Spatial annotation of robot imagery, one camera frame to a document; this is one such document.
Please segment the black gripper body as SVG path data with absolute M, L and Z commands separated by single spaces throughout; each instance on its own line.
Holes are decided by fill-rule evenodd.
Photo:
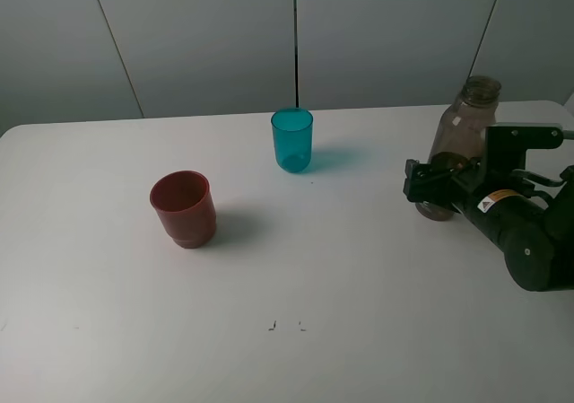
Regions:
M 441 206 L 455 213 L 466 213 L 471 206 L 481 213 L 489 211 L 484 192 L 485 160 L 451 161 L 442 170 L 448 178 L 441 193 Z

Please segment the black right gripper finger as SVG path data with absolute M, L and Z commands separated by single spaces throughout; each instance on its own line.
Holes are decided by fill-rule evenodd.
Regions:
M 404 168 L 405 178 L 409 181 L 447 180 L 452 177 L 453 170 L 433 166 L 431 163 L 408 159 Z

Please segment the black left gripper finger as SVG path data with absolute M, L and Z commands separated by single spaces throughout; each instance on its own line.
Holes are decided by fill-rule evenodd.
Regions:
M 451 178 L 406 178 L 403 193 L 411 203 L 427 202 L 435 206 L 451 206 Z

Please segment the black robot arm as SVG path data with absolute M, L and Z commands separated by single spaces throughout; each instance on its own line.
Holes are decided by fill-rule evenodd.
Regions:
M 520 169 L 496 171 L 472 160 L 437 169 L 409 159 L 404 193 L 460 213 L 499 250 L 521 288 L 531 292 L 573 286 L 573 169 L 548 180 Z

